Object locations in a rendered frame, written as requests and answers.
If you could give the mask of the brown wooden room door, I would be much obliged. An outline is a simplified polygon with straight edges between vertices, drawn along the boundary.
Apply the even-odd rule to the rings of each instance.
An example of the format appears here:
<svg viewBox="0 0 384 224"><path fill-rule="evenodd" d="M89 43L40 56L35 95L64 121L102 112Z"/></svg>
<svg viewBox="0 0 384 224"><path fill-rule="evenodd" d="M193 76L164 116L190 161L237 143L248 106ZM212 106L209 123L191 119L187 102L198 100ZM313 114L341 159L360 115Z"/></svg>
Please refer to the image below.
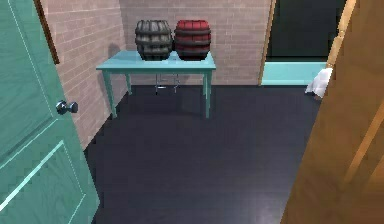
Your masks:
<svg viewBox="0 0 384 224"><path fill-rule="evenodd" d="M347 0L342 27L280 224L384 224L384 0Z"/></svg>

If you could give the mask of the teal room door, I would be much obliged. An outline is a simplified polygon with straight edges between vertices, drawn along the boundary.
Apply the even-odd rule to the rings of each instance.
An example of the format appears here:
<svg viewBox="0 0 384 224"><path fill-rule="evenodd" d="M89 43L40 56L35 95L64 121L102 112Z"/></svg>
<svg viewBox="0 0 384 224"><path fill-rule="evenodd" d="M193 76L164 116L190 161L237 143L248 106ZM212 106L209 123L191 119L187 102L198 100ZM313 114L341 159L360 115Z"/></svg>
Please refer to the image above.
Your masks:
<svg viewBox="0 0 384 224"><path fill-rule="evenodd" d="M0 0L0 224L91 224L99 198L33 0Z"/></svg>

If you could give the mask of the teal table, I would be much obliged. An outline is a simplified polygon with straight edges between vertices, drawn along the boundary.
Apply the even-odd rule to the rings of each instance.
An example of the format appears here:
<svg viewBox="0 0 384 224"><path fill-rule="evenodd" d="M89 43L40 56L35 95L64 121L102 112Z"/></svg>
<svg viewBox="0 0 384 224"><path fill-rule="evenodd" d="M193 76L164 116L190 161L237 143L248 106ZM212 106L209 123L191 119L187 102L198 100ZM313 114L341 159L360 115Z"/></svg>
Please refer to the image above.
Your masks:
<svg viewBox="0 0 384 224"><path fill-rule="evenodd" d="M177 53L173 51L167 60L162 61L144 61L137 51L122 50L116 55L107 59L96 67L102 72L105 83L107 97L111 108L113 118L117 117L116 106L114 102L114 93L111 83L113 74L123 74L126 76L128 93L131 94L130 76L151 75L151 74L178 74L178 75L197 75L203 76L203 96L205 97L205 117L210 117L211 106L211 86L212 72L216 65L211 53L201 61L183 61Z"/></svg>

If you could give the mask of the red barrel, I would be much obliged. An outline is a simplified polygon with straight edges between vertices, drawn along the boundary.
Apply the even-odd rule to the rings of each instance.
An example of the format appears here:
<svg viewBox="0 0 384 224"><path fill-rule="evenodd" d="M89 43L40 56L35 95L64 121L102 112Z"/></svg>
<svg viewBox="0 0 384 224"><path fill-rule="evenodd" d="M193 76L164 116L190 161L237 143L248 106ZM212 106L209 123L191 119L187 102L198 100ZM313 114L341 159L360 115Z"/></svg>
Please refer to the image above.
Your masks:
<svg viewBox="0 0 384 224"><path fill-rule="evenodd" d="M211 29L206 20L179 20L174 30L174 50L184 61L204 60L210 52Z"/></svg>

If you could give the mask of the grey barrel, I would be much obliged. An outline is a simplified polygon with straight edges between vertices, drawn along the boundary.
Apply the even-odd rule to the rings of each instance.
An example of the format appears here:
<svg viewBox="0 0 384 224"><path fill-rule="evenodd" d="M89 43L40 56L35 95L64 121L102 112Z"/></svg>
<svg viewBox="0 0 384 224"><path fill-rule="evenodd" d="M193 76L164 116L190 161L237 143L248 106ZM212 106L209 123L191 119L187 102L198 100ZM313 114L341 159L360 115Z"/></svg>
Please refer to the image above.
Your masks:
<svg viewBox="0 0 384 224"><path fill-rule="evenodd" d="M140 20L135 28L135 44L145 61L162 61L172 52L173 37L166 20Z"/></svg>

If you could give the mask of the silver round door knob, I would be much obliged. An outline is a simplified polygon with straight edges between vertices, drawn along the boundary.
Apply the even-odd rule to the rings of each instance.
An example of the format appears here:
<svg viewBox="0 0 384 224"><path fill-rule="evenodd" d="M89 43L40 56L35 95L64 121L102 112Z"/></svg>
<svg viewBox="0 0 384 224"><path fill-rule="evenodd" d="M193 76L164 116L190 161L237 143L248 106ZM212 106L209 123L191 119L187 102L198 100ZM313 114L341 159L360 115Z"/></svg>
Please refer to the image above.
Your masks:
<svg viewBox="0 0 384 224"><path fill-rule="evenodd" d="M77 113L78 112L78 104L76 102L67 103L66 101L60 100L56 104L56 111L60 115L64 115L67 112Z"/></svg>

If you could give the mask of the white cloth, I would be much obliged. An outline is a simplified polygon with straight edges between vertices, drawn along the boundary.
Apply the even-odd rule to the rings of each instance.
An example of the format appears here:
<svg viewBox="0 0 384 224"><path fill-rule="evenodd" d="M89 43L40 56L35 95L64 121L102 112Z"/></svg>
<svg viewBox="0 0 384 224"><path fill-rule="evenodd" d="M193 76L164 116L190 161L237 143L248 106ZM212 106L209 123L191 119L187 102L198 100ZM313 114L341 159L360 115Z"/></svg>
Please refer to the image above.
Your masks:
<svg viewBox="0 0 384 224"><path fill-rule="evenodd" d="M328 83L332 75L332 68L324 68L314 77L313 81L307 85L305 93L313 93L319 98L323 98Z"/></svg>

